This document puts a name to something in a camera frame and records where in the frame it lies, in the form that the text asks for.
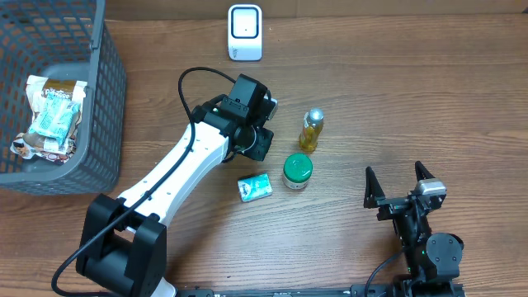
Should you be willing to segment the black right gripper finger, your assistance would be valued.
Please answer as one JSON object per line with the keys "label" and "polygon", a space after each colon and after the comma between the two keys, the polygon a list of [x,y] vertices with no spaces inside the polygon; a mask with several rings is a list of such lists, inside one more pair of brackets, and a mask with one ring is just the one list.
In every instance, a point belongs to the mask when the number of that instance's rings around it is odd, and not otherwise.
{"label": "black right gripper finger", "polygon": [[433,179],[434,176],[427,170],[427,168],[422,164],[421,161],[416,161],[415,164],[415,174],[417,181]]}
{"label": "black right gripper finger", "polygon": [[367,167],[365,169],[365,199],[366,200],[383,200],[385,194],[382,187],[379,184],[379,181],[375,175],[372,167]]}

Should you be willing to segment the teal tissue pack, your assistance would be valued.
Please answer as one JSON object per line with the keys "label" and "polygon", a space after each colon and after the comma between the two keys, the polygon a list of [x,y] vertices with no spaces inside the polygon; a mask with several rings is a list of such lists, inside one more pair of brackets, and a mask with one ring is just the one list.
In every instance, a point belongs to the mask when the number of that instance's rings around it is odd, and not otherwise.
{"label": "teal tissue pack", "polygon": [[238,192],[242,202],[251,202],[268,197],[273,190],[267,173],[238,180]]}

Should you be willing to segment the green lid jar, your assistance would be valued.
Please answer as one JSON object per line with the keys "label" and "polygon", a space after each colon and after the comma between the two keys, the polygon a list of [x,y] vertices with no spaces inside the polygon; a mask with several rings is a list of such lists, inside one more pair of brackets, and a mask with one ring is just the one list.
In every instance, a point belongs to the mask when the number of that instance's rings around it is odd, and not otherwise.
{"label": "green lid jar", "polygon": [[313,163],[306,154],[291,154],[283,166],[283,182],[290,189],[303,189],[308,185],[313,169]]}

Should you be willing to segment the yellow liquid bottle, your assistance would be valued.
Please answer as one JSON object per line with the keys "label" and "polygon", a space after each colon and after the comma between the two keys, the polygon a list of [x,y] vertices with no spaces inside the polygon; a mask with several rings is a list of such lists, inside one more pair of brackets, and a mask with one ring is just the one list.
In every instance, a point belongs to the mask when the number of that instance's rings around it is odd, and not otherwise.
{"label": "yellow liquid bottle", "polygon": [[313,108],[305,113],[299,134],[299,146],[305,152],[312,153],[317,148],[318,137],[323,130],[323,119],[324,114],[320,108]]}

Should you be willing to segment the teal snack bar wrapper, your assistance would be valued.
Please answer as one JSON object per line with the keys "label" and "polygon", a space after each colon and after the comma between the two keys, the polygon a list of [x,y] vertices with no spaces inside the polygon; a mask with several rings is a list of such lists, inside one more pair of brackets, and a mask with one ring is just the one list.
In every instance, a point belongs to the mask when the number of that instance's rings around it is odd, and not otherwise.
{"label": "teal snack bar wrapper", "polygon": [[54,139],[62,146],[81,106],[80,103],[69,100],[65,93],[49,92],[43,110],[32,122],[28,132]]}

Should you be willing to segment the brown snack pouch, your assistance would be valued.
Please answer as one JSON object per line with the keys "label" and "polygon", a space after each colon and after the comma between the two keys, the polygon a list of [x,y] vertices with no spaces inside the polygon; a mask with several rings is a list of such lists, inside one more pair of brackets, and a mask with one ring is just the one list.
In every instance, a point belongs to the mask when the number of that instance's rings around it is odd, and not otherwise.
{"label": "brown snack pouch", "polygon": [[86,97],[87,82],[80,80],[59,80],[31,75],[26,81],[26,95],[32,111],[31,124],[43,110],[49,92],[65,93],[69,100],[80,103],[81,109],[74,117],[68,138],[62,146],[50,138],[28,132],[20,133],[12,141],[10,150],[30,160],[40,158],[58,165],[66,163],[76,152],[78,126],[82,121],[83,101]]}

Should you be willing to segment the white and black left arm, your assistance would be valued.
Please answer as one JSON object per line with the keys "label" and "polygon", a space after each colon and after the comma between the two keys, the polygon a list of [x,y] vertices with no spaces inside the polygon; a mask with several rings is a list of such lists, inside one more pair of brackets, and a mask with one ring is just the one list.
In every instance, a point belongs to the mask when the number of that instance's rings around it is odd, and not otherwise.
{"label": "white and black left arm", "polygon": [[242,155],[262,161],[273,133],[264,124],[278,103],[244,74],[188,112],[190,123],[175,147],[140,182],[88,207],[76,272],[103,287],[103,296],[175,296],[165,278],[167,230],[182,203],[209,171]]}

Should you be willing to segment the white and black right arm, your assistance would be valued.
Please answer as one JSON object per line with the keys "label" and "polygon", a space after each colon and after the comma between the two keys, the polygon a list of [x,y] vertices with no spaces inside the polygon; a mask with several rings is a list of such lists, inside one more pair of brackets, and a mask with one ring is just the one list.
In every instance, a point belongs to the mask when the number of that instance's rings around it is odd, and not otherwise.
{"label": "white and black right arm", "polygon": [[[364,296],[464,296],[460,275],[464,242],[453,233],[433,233],[427,216],[441,208],[446,186],[419,161],[415,162],[417,184],[406,196],[388,198],[371,167],[365,169],[366,209],[377,209],[377,220],[390,220],[402,245],[393,256],[370,274]],[[397,275],[390,284],[374,285],[376,275],[400,256],[405,257],[408,272]]]}

